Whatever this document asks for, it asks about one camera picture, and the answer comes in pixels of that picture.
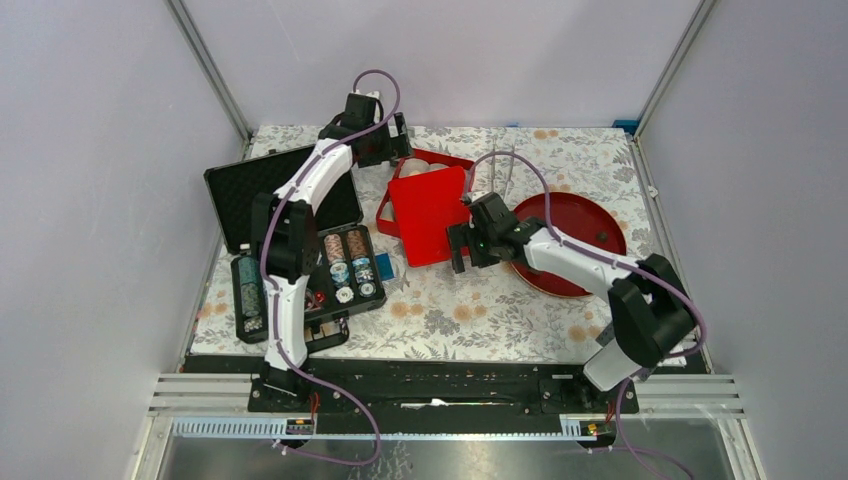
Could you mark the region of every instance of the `red tray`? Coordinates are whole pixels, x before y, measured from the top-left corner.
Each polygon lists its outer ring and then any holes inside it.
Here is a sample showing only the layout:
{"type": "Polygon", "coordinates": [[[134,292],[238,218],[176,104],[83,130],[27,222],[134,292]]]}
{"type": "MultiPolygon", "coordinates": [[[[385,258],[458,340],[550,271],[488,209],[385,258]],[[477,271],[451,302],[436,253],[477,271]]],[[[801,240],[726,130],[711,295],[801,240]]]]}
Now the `red tray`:
{"type": "MultiPolygon", "coordinates": [[[[414,152],[414,158],[420,158],[421,160],[424,160],[425,162],[431,164],[441,163],[443,165],[447,165],[448,167],[462,167],[464,170],[470,170],[471,166],[474,165],[474,162],[471,160],[451,157],[450,155],[445,155],[443,153],[428,152],[427,150],[419,150],[417,148],[413,149],[412,151],[414,152]]],[[[392,180],[398,178],[398,175],[400,175],[400,169],[401,167],[403,167],[404,162],[406,162],[407,160],[407,158],[404,158],[400,161],[397,168],[395,169],[394,175],[392,175],[392,180]]],[[[380,218],[383,215],[383,208],[386,206],[386,203],[388,203],[388,201],[389,190],[386,189],[386,194],[383,195],[383,200],[380,202],[380,207],[377,208],[377,231],[386,235],[391,235],[393,237],[400,238],[400,226],[398,225],[398,223],[396,221],[384,220],[380,218]]]]}
{"type": "MultiPolygon", "coordinates": [[[[519,220],[536,217],[545,220],[545,195],[536,195],[515,207],[515,216],[519,220]]],[[[554,226],[595,247],[608,252],[624,255],[627,243],[621,227],[600,205],[578,195],[563,192],[551,192],[551,221],[554,226]]],[[[521,278],[545,293],[557,297],[583,297],[589,292],[552,273],[532,273],[517,263],[512,267],[521,278]]]]}

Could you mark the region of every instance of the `black case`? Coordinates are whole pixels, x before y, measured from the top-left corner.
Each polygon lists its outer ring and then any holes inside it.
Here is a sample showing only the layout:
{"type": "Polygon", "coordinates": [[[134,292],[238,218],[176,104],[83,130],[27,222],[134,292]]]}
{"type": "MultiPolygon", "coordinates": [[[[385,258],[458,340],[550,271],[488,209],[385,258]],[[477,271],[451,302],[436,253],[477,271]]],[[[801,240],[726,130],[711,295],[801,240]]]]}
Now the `black case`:
{"type": "MultiPolygon", "coordinates": [[[[209,188],[209,195],[212,197],[215,213],[218,216],[218,223],[224,235],[227,251],[239,255],[231,264],[234,287],[239,284],[237,263],[249,258],[248,255],[250,254],[248,249],[250,248],[250,215],[253,198],[259,193],[271,194],[285,184],[306,162],[313,149],[314,145],[310,145],[282,153],[272,151],[264,157],[210,168],[203,174],[209,188]]],[[[309,277],[308,287],[313,293],[323,292],[325,302],[320,310],[306,312],[304,315],[305,326],[312,328],[315,333],[322,324],[334,321],[340,322],[340,332],[313,342],[307,342],[307,348],[310,352],[344,343],[348,338],[344,323],[345,318],[379,308],[386,303],[386,291],[380,281],[371,236],[366,227],[359,225],[363,217],[362,207],[359,204],[359,198],[356,196],[353,176],[350,172],[347,172],[330,189],[315,216],[322,261],[309,277]],[[355,286],[352,273],[354,268],[351,264],[350,251],[346,241],[347,232],[351,230],[361,231],[368,244],[368,259],[374,272],[376,292],[370,297],[362,297],[358,289],[353,288],[354,300],[341,304],[336,300],[336,290],[330,278],[329,265],[326,261],[327,253],[324,250],[324,237],[333,233],[342,237],[348,269],[351,272],[352,286],[355,286]]],[[[242,312],[240,288],[233,288],[233,296],[236,302],[236,315],[238,316],[242,312]]],[[[266,302],[261,303],[262,328],[257,332],[245,332],[243,319],[236,318],[236,335],[244,342],[257,343],[268,338],[267,306],[266,302]]]]}

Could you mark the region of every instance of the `cable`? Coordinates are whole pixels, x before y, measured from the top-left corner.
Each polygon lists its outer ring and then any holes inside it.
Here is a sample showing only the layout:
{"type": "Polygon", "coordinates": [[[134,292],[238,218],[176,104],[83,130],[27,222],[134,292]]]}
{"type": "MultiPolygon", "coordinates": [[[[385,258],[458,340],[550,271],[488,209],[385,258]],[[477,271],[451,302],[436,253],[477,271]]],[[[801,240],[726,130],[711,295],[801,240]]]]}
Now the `cable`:
{"type": "Polygon", "coordinates": [[[259,271],[262,274],[262,278],[265,279],[266,281],[268,281],[268,283],[270,283],[274,287],[274,290],[275,290],[275,293],[273,294],[273,296],[272,296],[273,298],[272,298],[272,301],[271,301],[271,303],[273,305],[273,307],[271,309],[272,310],[271,325],[273,325],[273,337],[271,338],[271,342],[273,342],[274,345],[276,346],[277,353],[280,354],[280,356],[283,358],[283,361],[286,363],[286,365],[289,367],[289,369],[291,371],[295,372],[296,374],[300,375],[301,377],[305,378],[306,380],[308,380],[312,383],[315,383],[317,385],[321,385],[322,387],[326,387],[326,388],[329,388],[330,390],[334,390],[336,392],[339,392],[340,394],[344,395],[348,400],[353,402],[353,404],[356,405],[360,409],[360,411],[362,411],[363,414],[365,414],[365,417],[368,418],[368,422],[371,424],[371,428],[374,429],[374,454],[366,460],[345,460],[345,459],[341,459],[341,458],[331,457],[331,456],[328,456],[328,455],[321,455],[321,454],[318,454],[318,453],[305,452],[305,451],[301,451],[301,450],[297,450],[297,449],[289,450],[288,447],[285,447],[285,446],[283,447],[282,453],[283,453],[283,455],[285,455],[287,451],[291,451],[292,453],[294,453],[296,455],[303,456],[303,457],[314,458],[314,459],[317,459],[317,460],[324,460],[326,462],[335,463],[335,464],[338,464],[338,465],[346,465],[346,466],[350,466],[350,467],[360,467],[360,466],[368,465],[370,463],[373,463],[378,458],[380,458],[382,444],[381,444],[381,441],[380,441],[380,429],[377,426],[377,420],[374,419],[374,415],[371,414],[371,411],[368,410],[368,408],[358,398],[356,398],[352,393],[348,392],[347,390],[345,390],[344,388],[342,388],[338,385],[334,385],[330,382],[327,382],[325,380],[321,380],[319,378],[313,377],[312,375],[309,375],[308,373],[306,373],[303,370],[301,370],[300,368],[298,368],[297,365],[295,365],[294,362],[291,361],[291,359],[288,357],[288,355],[286,355],[286,352],[285,352],[285,350],[283,349],[283,347],[280,343],[280,331],[279,331],[279,326],[277,325],[277,319],[279,318],[279,314],[280,314],[280,312],[278,311],[278,308],[277,308],[277,299],[279,298],[280,285],[277,283],[276,280],[274,280],[273,278],[271,278],[270,275],[268,275],[268,268],[267,268],[268,267],[268,247],[271,245],[271,238],[274,234],[274,230],[276,229],[277,223],[280,220],[280,215],[282,214],[282,212],[284,210],[283,206],[286,204],[286,202],[288,202],[289,198],[291,198],[291,196],[294,194],[294,192],[298,188],[300,188],[301,182],[303,182],[303,179],[306,177],[307,174],[309,174],[309,172],[315,167],[315,165],[322,158],[324,158],[328,153],[330,153],[333,149],[335,149],[335,148],[337,148],[341,145],[345,145],[347,142],[350,142],[351,140],[355,140],[355,139],[357,139],[357,138],[359,138],[363,135],[368,135],[369,133],[377,130],[378,128],[381,128],[383,125],[385,125],[386,123],[389,122],[389,119],[394,117],[394,114],[397,111],[398,106],[400,106],[400,86],[398,86],[398,83],[394,79],[394,77],[389,75],[387,72],[385,72],[383,70],[379,70],[379,69],[366,70],[366,71],[360,73],[356,77],[356,79],[353,82],[353,89],[356,90],[356,86],[359,83],[359,80],[362,79],[362,77],[369,75],[369,74],[372,74],[372,73],[383,75],[384,77],[388,78],[392,82],[392,85],[394,85],[394,87],[395,87],[395,104],[392,107],[392,110],[389,112],[388,115],[386,115],[382,120],[380,120],[376,124],[366,128],[365,130],[362,130],[360,132],[356,132],[352,135],[348,135],[347,137],[342,138],[341,140],[331,144],[330,146],[328,146],[327,148],[322,150],[318,155],[315,155],[311,160],[309,160],[307,162],[306,168],[304,168],[303,171],[301,172],[301,174],[298,175],[298,177],[295,179],[294,187],[289,188],[289,191],[286,192],[285,194],[283,194],[280,197],[279,206],[274,211],[274,214],[271,217],[271,222],[268,225],[268,231],[265,233],[265,243],[264,243],[265,248],[262,249],[262,253],[261,253],[260,259],[259,259],[259,271]]]}
{"type": "Polygon", "coordinates": [[[609,425],[609,422],[612,420],[613,415],[615,415],[615,405],[612,403],[607,403],[607,416],[604,417],[604,425],[609,425]]]}
{"type": "MultiPolygon", "coordinates": [[[[657,451],[657,450],[650,450],[650,449],[647,449],[647,448],[640,448],[640,447],[633,447],[633,450],[636,451],[637,453],[639,453],[640,455],[647,455],[649,457],[655,457],[655,458],[658,458],[660,460],[665,460],[668,463],[670,463],[670,464],[674,465],[675,467],[679,468],[680,470],[682,470],[683,473],[685,473],[689,478],[695,478],[695,473],[692,472],[692,469],[687,467],[680,460],[672,457],[671,455],[669,455],[667,453],[663,453],[663,452],[660,452],[660,451],[657,451]]],[[[566,450],[566,451],[561,452],[561,453],[576,454],[576,455],[586,455],[588,453],[590,455],[597,455],[599,453],[615,453],[615,452],[628,452],[629,453],[630,450],[627,447],[612,447],[612,446],[610,446],[610,447],[602,447],[602,448],[590,448],[588,451],[587,450],[566,450]]]]}
{"type": "MultiPolygon", "coordinates": [[[[670,294],[672,294],[678,300],[680,300],[684,305],[686,305],[686,308],[689,310],[689,312],[692,314],[692,317],[695,319],[695,323],[697,324],[697,327],[700,329],[701,335],[698,337],[698,341],[695,343],[695,345],[692,348],[683,350],[682,352],[673,353],[673,354],[669,355],[668,358],[688,356],[688,355],[691,355],[693,353],[699,352],[701,350],[701,348],[703,348],[704,342],[707,339],[706,323],[704,322],[704,318],[701,315],[701,312],[698,310],[698,308],[695,306],[695,304],[692,302],[692,300],[690,300],[689,297],[687,297],[685,294],[683,294],[683,292],[681,292],[680,290],[678,290],[677,288],[675,288],[673,285],[669,284],[665,280],[657,277],[656,275],[651,274],[650,272],[646,272],[645,270],[639,268],[636,265],[631,265],[631,264],[626,263],[626,262],[620,262],[619,257],[614,256],[613,254],[604,255],[604,254],[601,254],[601,253],[597,253],[595,251],[592,251],[592,250],[589,250],[588,248],[583,247],[582,245],[579,245],[577,243],[574,243],[574,242],[568,240],[567,235],[560,235],[559,231],[554,226],[554,224],[551,220],[551,191],[548,188],[548,183],[545,181],[545,177],[542,175],[542,172],[540,172],[539,169],[536,168],[535,165],[530,163],[530,161],[527,160],[526,158],[524,158],[521,155],[518,155],[514,152],[507,152],[507,151],[490,152],[490,153],[483,155],[482,157],[478,158],[474,162],[474,164],[471,166],[470,174],[468,175],[468,178],[465,181],[465,187],[463,189],[464,193],[467,194],[468,191],[469,191],[469,187],[471,186],[471,178],[474,176],[474,170],[477,168],[477,165],[480,162],[482,162],[482,161],[484,161],[488,158],[495,157],[497,155],[506,155],[506,156],[515,158],[517,160],[520,160],[522,163],[527,165],[527,167],[539,178],[539,181],[542,182],[542,188],[544,188],[544,190],[545,190],[545,223],[547,224],[548,232],[550,232],[550,234],[554,238],[554,240],[559,242],[560,245],[566,246],[566,247],[568,247],[568,248],[570,248],[570,249],[572,249],[572,250],[574,250],[578,253],[581,253],[581,254],[583,254],[583,255],[591,258],[591,259],[598,260],[598,261],[604,262],[608,265],[611,265],[613,268],[621,267],[624,270],[627,270],[631,273],[635,273],[635,274],[641,276],[642,278],[653,282],[655,285],[659,285],[660,287],[664,288],[666,291],[668,291],[670,294]]],[[[615,404],[615,418],[616,418],[616,423],[618,424],[618,432],[619,432],[619,434],[621,434],[621,438],[624,440],[624,444],[626,445],[627,450],[630,451],[630,453],[633,454],[634,457],[636,457],[636,460],[638,460],[639,463],[643,467],[645,467],[646,470],[653,473],[654,475],[656,475],[659,478],[666,479],[668,477],[660,474],[656,469],[654,469],[653,467],[651,467],[650,465],[648,465],[647,463],[645,463],[642,460],[642,458],[639,456],[639,454],[637,452],[637,449],[635,447],[633,447],[632,445],[630,445],[630,442],[627,440],[627,437],[624,435],[624,432],[621,428],[621,402],[622,402],[622,398],[624,397],[624,391],[627,388],[627,385],[630,383],[630,381],[631,380],[628,377],[624,381],[622,381],[621,385],[619,386],[618,398],[617,398],[616,404],[615,404]]],[[[654,453],[652,453],[652,455],[660,456],[660,455],[664,455],[664,454],[662,454],[661,452],[654,452],[654,453]]],[[[687,473],[690,473],[690,477],[692,477],[691,471],[684,468],[682,466],[682,464],[679,464],[676,461],[673,462],[673,463],[675,463],[676,465],[683,468],[683,470],[686,471],[687,473]]]]}
{"type": "Polygon", "coordinates": [[[310,407],[309,407],[309,420],[312,421],[312,429],[313,429],[312,431],[314,432],[315,431],[314,430],[315,429],[315,414],[318,413],[318,407],[321,406],[321,396],[318,395],[318,392],[312,392],[312,394],[309,395],[309,405],[310,405],[310,407]]]}

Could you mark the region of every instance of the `open black case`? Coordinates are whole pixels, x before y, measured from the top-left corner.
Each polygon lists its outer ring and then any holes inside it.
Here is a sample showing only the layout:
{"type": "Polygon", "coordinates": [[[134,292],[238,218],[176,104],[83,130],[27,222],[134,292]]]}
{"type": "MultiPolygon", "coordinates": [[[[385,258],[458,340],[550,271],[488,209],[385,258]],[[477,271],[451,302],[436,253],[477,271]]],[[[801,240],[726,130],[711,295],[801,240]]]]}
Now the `open black case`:
{"type": "MultiPolygon", "coordinates": [[[[224,235],[227,251],[236,258],[231,263],[233,272],[233,296],[236,312],[236,336],[246,343],[257,343],[268,338],[268,310],[263,282],[259,276],[259,266],[250,255],[251,208],[254,198],[260,194],[273,194],[294,176],[313,151],[314,145],[277,153],[245,162],[216,167],[204,173],[215,213],[224,235]]],[[[364,214],[353,175],[345,173],[333,186],[318,208],[315,221],[321,245],[322,261],[309,277],[308,288],[312,295],[304,299],[304,326],[307,335],[307,349],[310,353],[324,350],[344,343],[348,337],[347,318],[357,313],[381,307],[386,303],[386,291],[380,281],[374,258],[374,249],[368,229],[362,225],[364,214]],[[373,272],[374,293],[365,297],[356,287],[357,280],[353,272],[355,267],[347,243],[347,234],[360,232],[367,247],[366,258],[373,272]],[[336,287],[330,275],[330,265],[324,238],[338,234],[342,239],[353,291],[353,299],[341,303],[336,298],[336,287]],[[318,308],[308,308],[312,302],[321,299],[318,308]],[[335,326],[322,326],[335,323],[335,326]]]]}

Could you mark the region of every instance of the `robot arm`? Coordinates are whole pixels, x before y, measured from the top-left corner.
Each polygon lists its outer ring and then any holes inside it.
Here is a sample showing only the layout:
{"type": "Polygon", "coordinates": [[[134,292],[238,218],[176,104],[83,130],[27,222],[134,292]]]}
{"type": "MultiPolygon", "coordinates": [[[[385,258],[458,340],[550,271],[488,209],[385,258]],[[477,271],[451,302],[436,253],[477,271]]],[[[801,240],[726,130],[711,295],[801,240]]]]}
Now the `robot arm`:
{"type": "Polygon", "coordinates": [[[306,361],[303,299],[309,275],[315,269],[320,254],[315,225],[318,206],[355,161],[362,167],[412,154],[401,113],[394,115],[396,136],[392,137],[389,127],[383,124],[350,144],[338,144],[327,151],[338,139],[349,138],[351,134],[372,127],[378,106],[379,100],[374,98],[348,95],[345,111],[321,130],[315,149],[294,177],[273,195],[259,194],[253,200],[251,250],[260,260],[267,248],[266,271],[269,278],[264,283],[271,312],[269,328],[272,341],[265,360],[277,370],[286,371],[289,366],[273,339],[279,339],[282,350],[295,366],[299,367],[306,361]],[[274,226],[270,245],[265,245],[271,218],[280,208],[283,211],[274,226]]]}
{"type": "MultiPolygon", "coordinates": [[[[533,270],[566,278],[610,305],[615,338],[586,363],[582,372],[595,393],[611,390],[642,368],[654,368],[695,328],[691,313],[663,288],[561,245],[537,218],[519,222],[497,194],[482,196],[469,209],[470,224],[448,228],[454,271],[465,270],[462,248],[467,247],[473,266],[486,267],[501,260],[521,262],[533,270]]],[[[611,255],[558,233],[571,243],[611,255]]],[[[617,255],[613,258],[616,264],[638,266],[684,291],[671,264],[660,255],[644,261],[617,255]]]]}
{"type": "MultiPolygon", "coordinates": [[[[313,159],[335,142],[332,139],[319,140],[309,159],[291,180],[278,188],[273,196],[262,196],[254,201],[254,217],[261,216],[259,222],[265,228],[274,209],[288,210],[283,211],[272,237],[266,267],[270,279],[264,283],[269,299],[268,310],[272,312],[270,337],[280,339],[286,356],[296,366],[302,365],[307,356],[303,337],[303,298],[309,275],[318,261],[315,214],[333,185],[353,165],[351,147],[339,145],[310,168],[313,159]],[[283,198],[287,201],[281,205],[279,199],[283,198]]],[[[254,235],[254,238],[257,236],[264,240],[264,233],[254,235]]],[[[261,251],[261,246],[254,251],[261,251]]],[[[265,361],[278,370],[288,369],[273,342],[268,345],[265,361]]]]}

